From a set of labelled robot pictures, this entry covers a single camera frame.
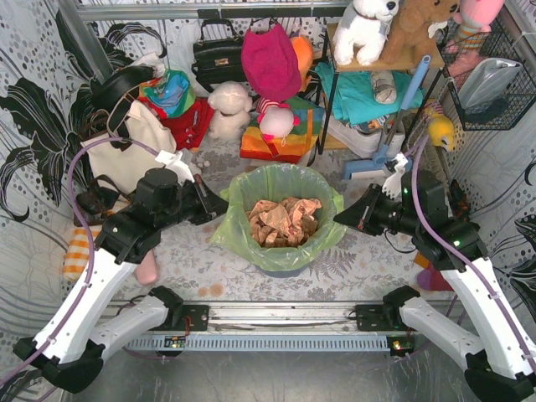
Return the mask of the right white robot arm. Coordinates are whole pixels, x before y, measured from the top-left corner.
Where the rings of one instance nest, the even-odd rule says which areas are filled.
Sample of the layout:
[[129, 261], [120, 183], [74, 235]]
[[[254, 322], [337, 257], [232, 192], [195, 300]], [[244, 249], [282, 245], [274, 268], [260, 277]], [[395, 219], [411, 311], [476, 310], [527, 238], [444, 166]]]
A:
[[371, 184], [334, 221], [366, 235], [410, 236], [457, 294], [475, 332], [438, 312], [411, 286], [384, 296], [371, 313], [358, 307], [358, 328], [415, 330], [463, 371], [481, 401], [524, 401], [535, 393], [535, 344], [504, 297], [477, 228], [448, 213], [443, 184], [427, 170], [405, 173], [394, 201]]

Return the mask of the green plastic trash bag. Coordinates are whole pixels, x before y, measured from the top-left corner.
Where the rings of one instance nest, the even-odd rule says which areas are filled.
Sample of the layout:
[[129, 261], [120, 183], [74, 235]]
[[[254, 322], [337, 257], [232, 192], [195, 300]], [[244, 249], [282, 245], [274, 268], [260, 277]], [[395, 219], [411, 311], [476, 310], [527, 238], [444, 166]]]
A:
[[335, 246], [343, 196], [315, 170], [289, 163], [258, 167], [220, 192], [228, 201], [211, 242], [265, 272], [297, 271]]

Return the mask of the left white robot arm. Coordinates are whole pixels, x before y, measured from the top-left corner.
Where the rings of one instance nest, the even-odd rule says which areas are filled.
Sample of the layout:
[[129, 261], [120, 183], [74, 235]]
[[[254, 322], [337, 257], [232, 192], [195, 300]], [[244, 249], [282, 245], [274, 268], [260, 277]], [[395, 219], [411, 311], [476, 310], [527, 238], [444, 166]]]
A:
[[53, 386], [77, 394], [133, 338], [158, 327], [189, 329], [183, 299], [165, 286], [151, 289], [137, 305], [110, 321], [98, 321], [122, 282], [160, 243], [164, 229], [183, 221], [206, 224], [227, 208], [227, 201], [199, 175], [180, 183], [168, 168], [148, 170], [131, 202], [102, 225], [93, 259], [60, 309], [37, 335], [18, 340], [14, 353], [29, 359]]

